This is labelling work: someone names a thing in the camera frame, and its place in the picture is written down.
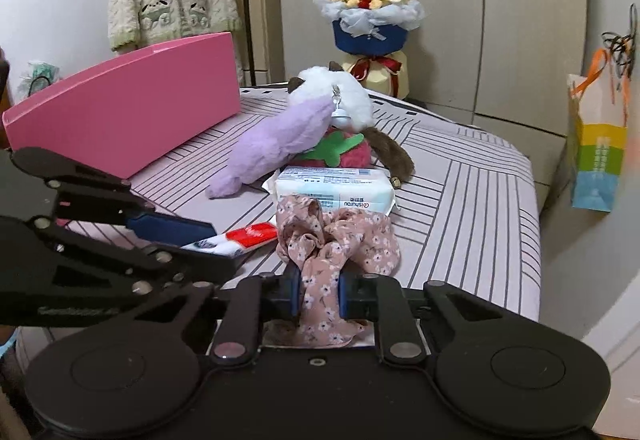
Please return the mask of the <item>purple plush toy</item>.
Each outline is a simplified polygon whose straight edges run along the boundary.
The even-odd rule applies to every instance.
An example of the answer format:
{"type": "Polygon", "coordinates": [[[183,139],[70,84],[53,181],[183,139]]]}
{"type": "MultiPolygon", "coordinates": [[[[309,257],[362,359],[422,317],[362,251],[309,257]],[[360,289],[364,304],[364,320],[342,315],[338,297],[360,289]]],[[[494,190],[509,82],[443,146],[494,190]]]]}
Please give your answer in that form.
{"type": "Polygon", "coordinates": [[[316,146],[329,128],[333,100],[321,96],[265,118],[235,143],[224,169],[209,180],[209,199],[229,197],[316,146]]]}

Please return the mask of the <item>colourful paper gift bag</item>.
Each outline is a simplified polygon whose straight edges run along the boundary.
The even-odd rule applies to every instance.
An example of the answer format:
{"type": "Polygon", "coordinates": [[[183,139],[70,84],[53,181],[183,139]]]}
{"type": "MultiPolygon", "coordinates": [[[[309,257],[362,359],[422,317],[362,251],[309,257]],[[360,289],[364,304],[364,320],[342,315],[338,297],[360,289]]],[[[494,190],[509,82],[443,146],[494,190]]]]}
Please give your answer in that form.
{"type": "Polygon", "coordinates": [[[610,212],[626,148],[629,80],[617,76],[612,53],[599,48],[587,74],[571,74],[567,83],[572,206],[610,212]]]}

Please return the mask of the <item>beige wardrobe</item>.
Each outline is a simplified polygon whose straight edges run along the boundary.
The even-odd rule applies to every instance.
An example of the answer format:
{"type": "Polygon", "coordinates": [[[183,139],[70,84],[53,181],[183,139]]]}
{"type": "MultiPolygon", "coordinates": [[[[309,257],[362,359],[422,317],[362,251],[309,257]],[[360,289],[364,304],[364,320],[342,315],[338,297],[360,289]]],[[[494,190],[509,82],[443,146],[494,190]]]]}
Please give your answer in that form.
{"type": "MultiPolygon", "coordinates": [[[[505,137],[549,185],[565,142],[565,80],[582,67],[587,0],[418,0],[409,33],[409,95],[505,137]]],[[[250,26],[240,52],[246,82],[266,84],[339,59],[314,0],[239,0],[250,26]]]]}

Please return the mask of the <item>pink storage box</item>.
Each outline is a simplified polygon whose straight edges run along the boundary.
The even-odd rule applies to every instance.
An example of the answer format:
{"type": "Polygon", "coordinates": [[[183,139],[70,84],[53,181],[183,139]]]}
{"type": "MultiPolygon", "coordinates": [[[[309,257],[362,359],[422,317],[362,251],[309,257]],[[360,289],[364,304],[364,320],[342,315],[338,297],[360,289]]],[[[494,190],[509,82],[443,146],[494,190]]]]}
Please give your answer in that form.
{"type": "Polygon", "coordinates": [[[114,57],[44,88],[2,116],[13,149],[41,147],[130,178],[239,114],[229,33],[114,57]]]}

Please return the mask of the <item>pink floral scrunchie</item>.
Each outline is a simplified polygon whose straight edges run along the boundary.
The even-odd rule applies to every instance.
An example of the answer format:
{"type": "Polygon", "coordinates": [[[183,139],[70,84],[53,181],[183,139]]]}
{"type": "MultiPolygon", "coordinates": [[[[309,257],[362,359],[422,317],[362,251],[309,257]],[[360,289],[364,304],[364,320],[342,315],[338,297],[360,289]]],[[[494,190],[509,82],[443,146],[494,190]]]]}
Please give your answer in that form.
{"type": "Polygon", "coordinates": [[[288,195],[278,201],[276,222],[277,254],[300,271],[302,313],[295,324],[266,324],[268,344],[338,348],[370,342],[368,321],[340,316],[338,280],[349,262],[367,274],[394,273],[401,254],[390,218],[357,208],[325,212],[314,198],[288,195]]]}

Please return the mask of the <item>red strawberry plush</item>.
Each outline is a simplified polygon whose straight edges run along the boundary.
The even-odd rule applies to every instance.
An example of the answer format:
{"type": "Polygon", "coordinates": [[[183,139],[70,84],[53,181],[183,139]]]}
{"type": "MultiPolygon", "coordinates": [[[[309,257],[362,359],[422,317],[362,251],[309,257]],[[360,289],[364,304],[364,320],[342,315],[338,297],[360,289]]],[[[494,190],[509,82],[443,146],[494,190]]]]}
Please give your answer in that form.
{"type": "Polygon", "coordinates": [[[310,151],[297,155],[292,166],[313,168],[369,168],[372,151],[361,133],[331,128],[310,151]]]}

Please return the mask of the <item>Colgate toothpaste tube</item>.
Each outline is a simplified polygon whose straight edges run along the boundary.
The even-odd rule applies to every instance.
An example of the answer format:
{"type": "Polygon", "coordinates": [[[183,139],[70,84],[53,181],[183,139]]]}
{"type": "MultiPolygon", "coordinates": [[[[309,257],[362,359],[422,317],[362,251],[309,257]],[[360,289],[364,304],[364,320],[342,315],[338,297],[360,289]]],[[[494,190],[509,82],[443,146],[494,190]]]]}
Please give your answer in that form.
{"type": "Polygon", "coordinates": [[[277,226],[271,222],[261,222],[194,241],[182,246],[182,249],[207,253],[207,255],[236,258],[268,245],[277,238],[277,226]]]}

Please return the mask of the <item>white tissue pack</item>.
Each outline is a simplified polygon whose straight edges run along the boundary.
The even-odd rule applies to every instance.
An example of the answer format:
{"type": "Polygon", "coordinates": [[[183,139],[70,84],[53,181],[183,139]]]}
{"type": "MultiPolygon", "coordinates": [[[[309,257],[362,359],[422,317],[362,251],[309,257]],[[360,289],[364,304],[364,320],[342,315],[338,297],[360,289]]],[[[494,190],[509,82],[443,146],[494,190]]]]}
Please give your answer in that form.
{"type": "Polygon", "coordinates": [[[323,210],[356,208],[389,215],[396,203],[392,182],[378,169],[288,166],[274,171],[262,188],[275,201],[288,195],[314,198],[323,210]]]}

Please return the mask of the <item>white panda plush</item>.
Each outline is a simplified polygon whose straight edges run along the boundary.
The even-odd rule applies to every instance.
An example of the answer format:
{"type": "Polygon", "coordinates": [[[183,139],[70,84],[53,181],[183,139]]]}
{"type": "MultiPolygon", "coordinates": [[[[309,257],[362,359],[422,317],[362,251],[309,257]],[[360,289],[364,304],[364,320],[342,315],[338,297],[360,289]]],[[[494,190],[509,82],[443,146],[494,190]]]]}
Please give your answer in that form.
{"type": "Polygon", "coordinates": [[[414,172],[409,154],[394,139],[375,128],[373,102],[366,89],[337,62],[312,66],[288,80],[288,103],[300,104],[328,96],[334,104],[338,129],[361,133],[382,166],[390,171],[390,181],[399,187],[414,172]]]}

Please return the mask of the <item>flower bouquet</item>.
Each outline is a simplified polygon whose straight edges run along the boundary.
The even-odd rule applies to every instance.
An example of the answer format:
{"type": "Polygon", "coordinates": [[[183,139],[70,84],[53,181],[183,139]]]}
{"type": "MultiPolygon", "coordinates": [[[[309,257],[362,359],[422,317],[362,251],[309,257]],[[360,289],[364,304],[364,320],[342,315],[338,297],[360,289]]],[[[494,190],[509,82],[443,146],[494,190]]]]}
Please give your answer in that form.
{"type": "Polygon", "coordinates": [[[346,72],[363,88],[399,100],[408,96],[404,46],[425,18],[418,0],[314,0],[314,5],[331,23],[346,72]]]}

